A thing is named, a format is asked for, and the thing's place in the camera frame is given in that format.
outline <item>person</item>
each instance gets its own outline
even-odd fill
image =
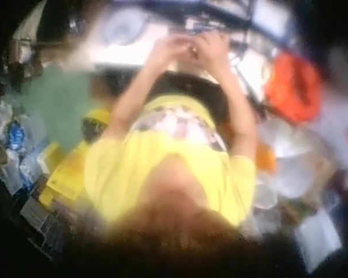
[[[85,189],[111,227],[104,246],[119,249],[120,259],[130,250],[135,258],[160,257],[156,265],[163,257],[202,264],[204,254],[216,258],[243,241],[237,226],[253,201],[257,135],[228,53],[229,38],[217,31],[158,40],[90,147]],[[173,92],[146,103],[175,60],[196,63],[219,82],[235,133],[229,149],[194,98]]]

